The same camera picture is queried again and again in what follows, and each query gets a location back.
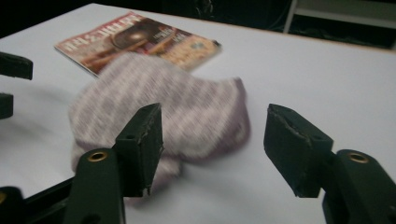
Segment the shelf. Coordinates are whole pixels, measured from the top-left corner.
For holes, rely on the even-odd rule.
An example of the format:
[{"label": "shelf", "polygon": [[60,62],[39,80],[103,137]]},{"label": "shelf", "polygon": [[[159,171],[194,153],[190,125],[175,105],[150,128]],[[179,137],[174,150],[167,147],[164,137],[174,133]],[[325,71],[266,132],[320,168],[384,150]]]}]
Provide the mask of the shelf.
[{"label": "shelf", "polygon": [[396,29],[396,4],[363,0],[293,0],[284,33],[292,17],[301,15]]}]

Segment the black clamp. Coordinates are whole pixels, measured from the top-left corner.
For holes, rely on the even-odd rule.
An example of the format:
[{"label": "black clamp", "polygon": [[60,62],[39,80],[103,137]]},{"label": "black clamp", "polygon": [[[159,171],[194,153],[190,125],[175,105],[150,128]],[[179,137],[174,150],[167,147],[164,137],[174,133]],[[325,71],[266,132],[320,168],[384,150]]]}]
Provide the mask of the black clamp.
[{"label": "black clamp", "polygon": [[161,106],[144,106],[112,148],[80,157],[74,177],[27,199],[18,188],[0,188],[0,223],[125,223],[123,198],[149,194],[162,152]]},{"label": "black clamp", "polygon": [[[27,58],[0,52],[0,75],[32,80],[33,62]],[[14,96],[0,92],[0,119],[14,114]]]},{"label": "black clamp", "polygon": [[326,194],[329,224],[395,224],[396,185],[371,156],[350,149],[332,153],[332,139],[281,105],[269,105],[264,150],[297,197]]}]

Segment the white tabletop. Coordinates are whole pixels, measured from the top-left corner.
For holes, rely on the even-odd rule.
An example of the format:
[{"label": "white tabletop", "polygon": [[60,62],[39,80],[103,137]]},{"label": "white tabletop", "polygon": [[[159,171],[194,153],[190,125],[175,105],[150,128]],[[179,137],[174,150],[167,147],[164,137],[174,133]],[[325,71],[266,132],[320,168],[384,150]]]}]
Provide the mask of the white tabletop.
[{"label": "white tabletop", "polygon": [[[0,51],[34,62],[33,80],[0,76],[14,116],[0,120],[0,186],[25,197],[74,175],[67,110],[93,77],[53,45],[129,9],[87,5],[0,39]],[[127,207],[127,223],[325,223],[318,199],[294,197],[265,155],[269,104],[292,108],[334,140],[376,158],[396,179],[396,54],[144,11],[144,16],[216,39],[222,52],[192,71],[197,77],[241,77],[251,136],[244,148],[202,165],[143,206]]]}]

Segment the cloth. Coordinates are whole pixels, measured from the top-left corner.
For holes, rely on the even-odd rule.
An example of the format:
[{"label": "cloth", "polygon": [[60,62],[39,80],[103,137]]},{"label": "cloth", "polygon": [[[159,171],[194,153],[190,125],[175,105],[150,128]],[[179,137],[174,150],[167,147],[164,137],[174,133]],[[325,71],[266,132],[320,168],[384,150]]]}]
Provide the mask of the cloth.
[{"label": "cloth", "polygon": [[159,57],[128,52],[108,64],[70,106],[73,170],[85,152],[112,147],[134,113],[155,103],[162,107],[164,151],[152,193],[180,175],[182,162],[213,160],[248,140],[239,77],[202,79]]}]

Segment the magazine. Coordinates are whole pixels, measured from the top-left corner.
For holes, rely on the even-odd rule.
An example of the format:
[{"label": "magazine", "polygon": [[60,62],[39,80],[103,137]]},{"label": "magazine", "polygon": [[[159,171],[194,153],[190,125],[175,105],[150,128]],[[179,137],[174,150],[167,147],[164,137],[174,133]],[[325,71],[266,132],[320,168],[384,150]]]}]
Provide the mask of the magazine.
[{"label": "magazine", "polygon": [[106,64],[127,51],[156,55],[191,70],[218,52],[220,44],[129,11],[87,33],[67,38],[55,48],[98,76]]}]

